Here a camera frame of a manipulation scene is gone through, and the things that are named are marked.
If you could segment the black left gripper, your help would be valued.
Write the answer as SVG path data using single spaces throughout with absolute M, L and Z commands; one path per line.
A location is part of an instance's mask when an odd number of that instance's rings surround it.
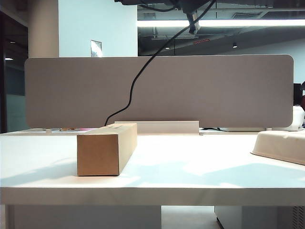
M 115 2 L 120 2 L 123 5 L 148 5 L 148 4 L 165 4 L 168 6 L 179 6 L 199 8 L 204 4 L 208 3 L 208 0 L 115 0 Z M 189 22 L 189 33 L 197 33 L 200 29 L 198 22 L 198 12 L 197 9 L 186 14 Z

